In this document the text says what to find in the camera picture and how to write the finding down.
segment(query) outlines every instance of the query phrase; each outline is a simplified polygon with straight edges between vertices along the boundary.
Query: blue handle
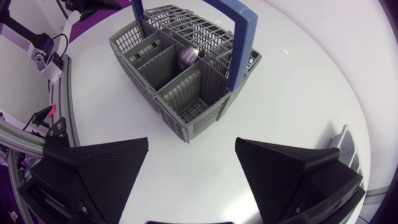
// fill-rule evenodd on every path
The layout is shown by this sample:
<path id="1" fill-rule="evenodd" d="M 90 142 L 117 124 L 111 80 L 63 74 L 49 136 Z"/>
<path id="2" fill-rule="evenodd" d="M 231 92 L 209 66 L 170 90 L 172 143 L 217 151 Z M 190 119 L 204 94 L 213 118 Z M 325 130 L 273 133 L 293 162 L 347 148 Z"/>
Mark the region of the blue handle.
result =
<path id="1" fill-rule="evenodd" d="M 254 34 L 256 33 L 257 14 L 238 0 L 204 0 L 220 10 L 235 22 L 234 46 L 227 87 L 235 91 L 243 82 L 249 62 Z M 136 20 L 143 18 L 144 8 L 141 0 L 132 0 Z"/>

